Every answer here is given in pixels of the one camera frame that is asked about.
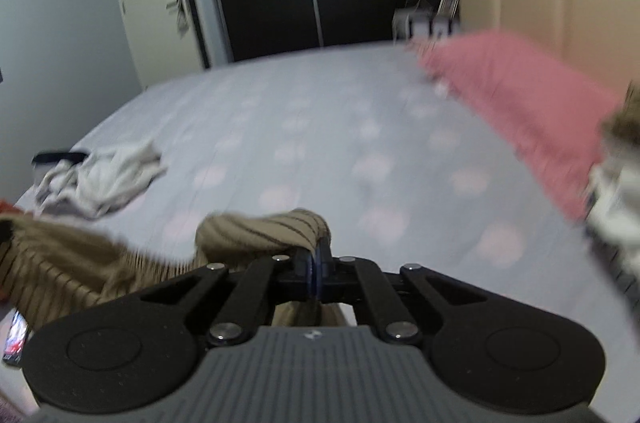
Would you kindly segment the brown striped garment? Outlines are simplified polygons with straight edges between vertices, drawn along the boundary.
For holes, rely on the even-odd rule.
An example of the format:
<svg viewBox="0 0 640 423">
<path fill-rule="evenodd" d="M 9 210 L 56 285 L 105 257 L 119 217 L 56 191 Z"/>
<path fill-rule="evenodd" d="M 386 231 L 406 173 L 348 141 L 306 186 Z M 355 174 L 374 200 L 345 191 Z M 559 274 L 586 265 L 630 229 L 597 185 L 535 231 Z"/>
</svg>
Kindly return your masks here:
<svg viewBox="0 0 640 423">
<path fill-rule="evenodd" d="M 194 256 L 171 264 L 98 232 L 9 212 L 1 216 L 1 297 L 38 330 L 208 264 L 241 271 L 261 257 L 314 253 L 330 240 L 328 223 L 307 209 L 264 217 L 215 214 L 198 225 Z"/>
</svg>

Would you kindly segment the stack of folded clothes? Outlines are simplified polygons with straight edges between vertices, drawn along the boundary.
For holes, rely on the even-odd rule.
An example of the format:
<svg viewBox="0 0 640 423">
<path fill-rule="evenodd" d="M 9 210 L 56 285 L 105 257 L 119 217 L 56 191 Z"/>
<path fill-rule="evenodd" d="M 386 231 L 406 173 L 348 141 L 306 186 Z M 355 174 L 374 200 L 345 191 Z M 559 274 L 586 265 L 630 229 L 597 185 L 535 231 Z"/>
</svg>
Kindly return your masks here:
<svg viewBox="0 0 640 423">
<path fill-rule="evenodd" d="M 588 233 L 627 289 L 639 288 L 639 85 L 600 126 L 603 160 L 589 174 Z"/>
</svg>

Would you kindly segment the smartphone on bed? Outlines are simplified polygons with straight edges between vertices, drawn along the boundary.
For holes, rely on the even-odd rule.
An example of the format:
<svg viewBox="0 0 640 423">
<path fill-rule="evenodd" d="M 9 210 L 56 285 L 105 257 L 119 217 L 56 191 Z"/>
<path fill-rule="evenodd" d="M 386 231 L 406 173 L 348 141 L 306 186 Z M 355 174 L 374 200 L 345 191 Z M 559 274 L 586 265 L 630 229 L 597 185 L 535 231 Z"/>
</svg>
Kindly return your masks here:
<svg viewBox="0 0 640 423">
<path fill-rule="evenodd" d="M 29 327 L 18 311 L 13 313 L 2 351 L 2 361 L 9 367 L 21 365 L 22 354 L 29 336 Z"/>
</svg>

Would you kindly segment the white crumpled garment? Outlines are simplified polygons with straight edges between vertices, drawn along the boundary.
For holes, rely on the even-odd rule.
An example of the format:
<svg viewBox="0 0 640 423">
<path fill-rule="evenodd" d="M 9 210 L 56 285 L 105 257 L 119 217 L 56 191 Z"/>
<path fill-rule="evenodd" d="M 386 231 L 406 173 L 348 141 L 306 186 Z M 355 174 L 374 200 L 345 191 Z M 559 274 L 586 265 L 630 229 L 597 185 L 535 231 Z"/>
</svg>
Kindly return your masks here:
<svg viewBox="0 0 640 423">
<path fill-rule="evenodd" d="M 166 170 L 151 140 L 107 146 L 80 163 L 61 161 L 49 169 L 35 202 L 41 213 L 98 219 L 128 205 Z"/>
</svg>

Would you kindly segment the orange garment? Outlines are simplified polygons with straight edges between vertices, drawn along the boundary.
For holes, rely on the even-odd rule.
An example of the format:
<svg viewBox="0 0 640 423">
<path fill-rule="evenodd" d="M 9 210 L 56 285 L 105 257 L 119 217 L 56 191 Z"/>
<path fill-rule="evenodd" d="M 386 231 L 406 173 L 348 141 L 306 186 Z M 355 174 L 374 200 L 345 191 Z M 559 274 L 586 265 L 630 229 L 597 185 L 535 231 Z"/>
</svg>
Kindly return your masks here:
<svg viewBox="0 0 640 423">
<path fill-rule="evenodd" d="M 1 200 L 0 201 L 0 215 L 22 215 L 23 211 L 14 206 L 13 204 Z"/>
</svg>

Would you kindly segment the black item near white garment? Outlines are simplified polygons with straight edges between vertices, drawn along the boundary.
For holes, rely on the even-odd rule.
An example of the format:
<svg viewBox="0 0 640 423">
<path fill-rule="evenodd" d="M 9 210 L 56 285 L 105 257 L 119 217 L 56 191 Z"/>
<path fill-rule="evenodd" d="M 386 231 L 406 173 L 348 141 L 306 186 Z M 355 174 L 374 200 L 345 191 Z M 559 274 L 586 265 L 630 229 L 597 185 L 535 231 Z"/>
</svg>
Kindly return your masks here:
<svg viewBox="0 0 640 423">
<path fill-rule="evenodd" d="M 63 161 L 76 165 L 85 161 L 88 156 L 89 153 L 82 150 L 39 152 L 32 158 L 32 165 L 55 165 Z"/>
</svg>

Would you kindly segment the polka dot bed sheet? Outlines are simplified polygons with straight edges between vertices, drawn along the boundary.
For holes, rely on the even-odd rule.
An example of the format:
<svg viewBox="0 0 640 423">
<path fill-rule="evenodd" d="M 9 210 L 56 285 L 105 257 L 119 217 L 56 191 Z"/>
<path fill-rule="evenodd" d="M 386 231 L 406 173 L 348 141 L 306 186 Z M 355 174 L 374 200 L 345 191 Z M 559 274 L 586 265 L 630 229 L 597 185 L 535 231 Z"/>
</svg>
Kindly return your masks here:
<svg viewBox="0 0 640 423">
<path fill-rule="evenodd" d="M 40 403 L 36 422 L 629 422 L 639 414 L 639 332 L 597 255 L 479 115 L 396 45 L 271 57 L 178 78 L 124 105 L 82 139 L 90 151 L 151 140 L 167 167 L 96 221 L 32 218 L 98 232 L 183 264 L 209 215 L 311 210 L 335 257 L 384 273 L 419 264 L 582 325 L 602 345 L 591 403 L 499 412 L 436 377 L 420 351 L 358 325 L 352 306 L 283 302 L 247 342 L 207 351 L 170 395 L 119 413 Z"/>
</svg>

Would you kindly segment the pink blanket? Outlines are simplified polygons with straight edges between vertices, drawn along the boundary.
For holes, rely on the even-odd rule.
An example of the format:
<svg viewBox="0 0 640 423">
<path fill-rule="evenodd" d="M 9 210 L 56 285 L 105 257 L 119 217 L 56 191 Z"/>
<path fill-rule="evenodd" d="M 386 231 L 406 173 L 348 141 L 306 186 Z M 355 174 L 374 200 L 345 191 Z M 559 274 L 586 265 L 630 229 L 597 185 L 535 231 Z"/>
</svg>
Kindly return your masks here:
<svg viewBox="0 0 640 423">
<path fill-rule="evenodd" d="M 620 104 L 614 92 L 509 32 L 415 37 L 409 46 L 428 76 L 510 144 L 566 218 L 586 216 L 600 125 Z"/>
</svg>

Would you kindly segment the white bedside shelf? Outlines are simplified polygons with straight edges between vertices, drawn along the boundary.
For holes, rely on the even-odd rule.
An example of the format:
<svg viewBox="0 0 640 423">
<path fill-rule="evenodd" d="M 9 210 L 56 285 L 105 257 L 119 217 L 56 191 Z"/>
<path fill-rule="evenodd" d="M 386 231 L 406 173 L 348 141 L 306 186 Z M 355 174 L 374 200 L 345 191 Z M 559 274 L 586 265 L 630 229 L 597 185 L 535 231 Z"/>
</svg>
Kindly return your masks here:
<svg viewBox="0 0 640 423">
<path fill-rule="evenodd" d="M 392 39 L 413 37 L 440 39 L 461 31 L 460 0 L 418 0 L 414 5 L 398 9 L 392 21 Z"/>
</svg>

